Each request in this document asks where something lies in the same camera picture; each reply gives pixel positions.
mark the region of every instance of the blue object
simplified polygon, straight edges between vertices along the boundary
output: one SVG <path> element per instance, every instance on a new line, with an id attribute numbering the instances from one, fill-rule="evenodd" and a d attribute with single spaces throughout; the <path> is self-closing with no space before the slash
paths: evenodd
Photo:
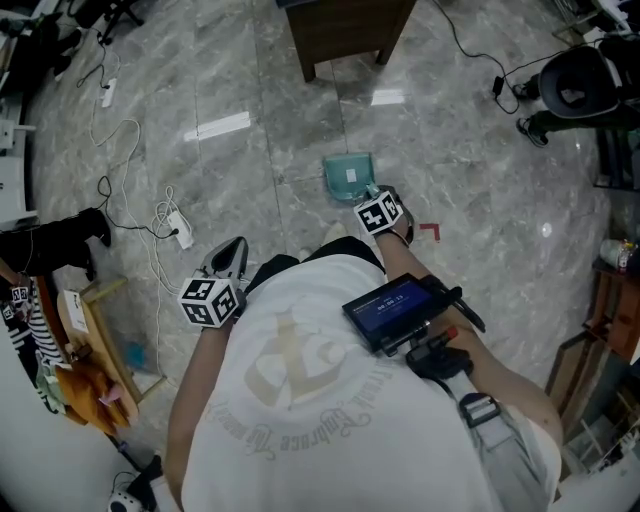
<path id="1" fill-rule="evenodd" d="M 327 187 L 338 201 L 358 201 L 369 192 L 380 193 L 375 185 L 371 153 L 333 155 L 324 159 Z"/>

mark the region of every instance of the white t-shirt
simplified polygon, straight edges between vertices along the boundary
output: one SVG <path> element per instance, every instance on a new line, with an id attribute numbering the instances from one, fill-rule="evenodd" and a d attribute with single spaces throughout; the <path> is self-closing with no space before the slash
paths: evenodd
<path id="1" fill-rule="evenodd" d="M 384 282 L 336 255 L 250 294 L 196 429 L 186 512 L 493 511 L 454 402 L 402 358 L 370 354 L 342 312 Z M 533 432 L 553 495 L 559 450 Z"/>

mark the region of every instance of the white cable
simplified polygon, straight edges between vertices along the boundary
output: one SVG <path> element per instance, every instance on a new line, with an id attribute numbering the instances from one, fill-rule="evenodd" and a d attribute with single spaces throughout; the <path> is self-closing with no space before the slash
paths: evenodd
<path id="1" fill-rule="evenodd" d="M 116 126 L 116 129 L 109 136 L 107 136 L 104 140 L 100 142 L 96 142 L 93 136 L 93 121 L 95 116 L 95 108 L 96 108 L 96 101 L 94 101 L 93 103 L 93 110 L 91 111 L 91 125 L 89 127 L 89 136 L 91 137 L 91 142 L 93 142 L 94 146 L 96 147 L 100 147 L 104 145 L 109 139 L 111 139 L 116 134 L 116 132 L 120 129 L 120 127 L 124 123 L 130 122 L 135 124 L 136 126 L 136 143 L 133 145 L 133 148 L 127 155 L 127 158 L 122 162 L 119 162 L 118 164 L 116 164 L 115 168 L 119 167 L 122 164 L 125 164 L 124 176 L 122 177 L 122 186 L 121 186 L 122 197 L 124 198 L 125 210 L 129 218 L 135 224 L 136 228 L 140 228 L 140 225 L 138 224 L 137 219 L 133 216 L 133 214 L 129 210 L 129 200 L 127 199 L 125 185 L 127 182 L 127 176 L 129 174 L 129 164 L 131 162 L 131 157 L 135 153 L 136 149 L 138 148 L 138 144 L 140 143 L 140 135 L 142 133 L 142 128 L 140 127 L 140 123 L 138 123 L 138 121 L 136 121 L 135 119 L 123 119 L 122 121 L 120 121 L 120 123 L 118 123 L 118 126 Z M 163 226 L 169 226 L 167 217 L 171 215 L 171 213 L 173 212 L 178 212 L 178 215 L 180 215 L 185 225 L 188 227 L 189 233 L 192 232 L 191 225 L 189 224 L 185 216 L 180 211 L 180 208 L 178 208 L 178 205 L 173 200 L 173 193 L 174 193 L 173 187 L 171 185 L 167 186 L 167 188 L 165 189 L 166 200 L 160 201 L 156 205 L 155 215 L 151 221 L 151 231 L 153 233 L 157 234 L 158 231 Z M 156 278 L 156 281 L 157 281 L 156 294 L 158 296 L 158 307 L 156 309 L 156 367 L 158 369 L 158 373 L 160 375 L 164 375 L 164 373 L 162 372 L 162 368 L 160 367 L 160 309 L 162 305 L 162 297 L 160 295 L 160 286 L 162 286 L 165 289 L 165 291 L 170 295 L 178 295 L 178 293 L 180 292 L 180 287 L 175 286 L 171 283 L 162 263 L 160 262 L 160 255 L 158 254 L 158 238 L 155 236 L 153 237 L 153 252 L 155 254 L 155 263 L 156 263 L 156 267 L 154 268 L 154 263 L 151 258 L 151 250 L 149 249 L 149 245 L 147 244 L 146 240 L 142 236 L 141 229 L 137 229 L 136 231 L 138 232 L 138 237 L 140 238 L 140 241 L 142 242 L 142 244 L 144 245 L 147 251 L 147 257 L 149 261 L 149 270 L 151 270 L 151 273 L 153 274 L 153 276 Z"/>

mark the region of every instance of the white wall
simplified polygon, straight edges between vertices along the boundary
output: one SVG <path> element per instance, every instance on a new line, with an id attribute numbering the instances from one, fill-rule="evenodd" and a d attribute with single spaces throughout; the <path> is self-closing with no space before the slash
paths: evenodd
<path id="1" fill-rule="evenodd" d="M 103 434 L 47 411 L 0 321 L 4 498 L 16 512 L 102 512 L 118 471 L 131 467 Z"/>
<path id="2" fill-rule="evenodd" d="M 550 512 L 627 512 L 640 496 L 640 461 L 631 453 L 560 492 Z"/>

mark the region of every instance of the orange fabric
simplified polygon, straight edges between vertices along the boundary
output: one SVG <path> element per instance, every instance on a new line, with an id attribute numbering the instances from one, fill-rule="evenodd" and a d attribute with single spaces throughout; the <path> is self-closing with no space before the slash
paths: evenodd
<path id="1" fill-rule="evenodd" d="M 111 418 L 98 401 L 98 395 L 89 380 L 75 371 L 65 370 L 59 366 L 56 366 L 56 377 L 64 397 L 80 417 L 98 427 L 105 434 L 116 435 Z"/>
<path id="2" fill-rule="evenodd" d="M 109 383 L 107 375 L 100 368 L 81 361 L 72 363 L 71 367 L 73 368 L 73 371 L 82 375 L 91 383 L 94 391 L 98 395 L 98 398 L 107 396 L 107 393 L 109 393 L 109 390 L 111 389 L 111 384 Z M 117 400 L 110 404 L 103 404 L 100 402 L 100 405 L 102 405 L 104 410 L 107 412 L 109 419 L 114 425 L 118 425 L 119 427 L 129 426 L 129 422 L 123 414 Z"/>

